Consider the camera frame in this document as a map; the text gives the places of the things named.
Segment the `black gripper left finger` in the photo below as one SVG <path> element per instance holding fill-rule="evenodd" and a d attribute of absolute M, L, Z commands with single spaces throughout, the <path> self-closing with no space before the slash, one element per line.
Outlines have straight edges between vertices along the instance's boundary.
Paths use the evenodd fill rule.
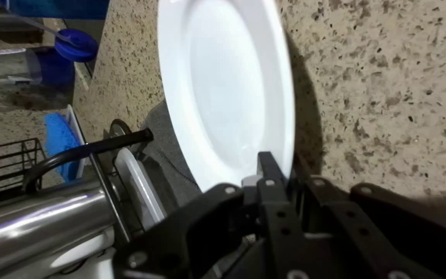
<path fill-rule="evenodd" d="M 307 258 L 307 240 L 295 206 L 287 196 L 284 173 L 272 151 L 258 154 L 262 173 L 258 182 L 259 237 L 245 254 L 247 279 L 315 279 Z"/>

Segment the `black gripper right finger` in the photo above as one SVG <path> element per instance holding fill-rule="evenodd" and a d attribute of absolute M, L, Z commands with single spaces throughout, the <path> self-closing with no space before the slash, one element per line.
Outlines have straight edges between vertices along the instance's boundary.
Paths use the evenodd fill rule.
<path fill-rule="evenodd" d="M 348 192 L 310 173 L 301 156 L 295 159 L 293 187 L 309 232 L 329 232 L 335 263 L 346 279 L 417 279 L 419 264 L 397 250 L 371 216 Z"/>

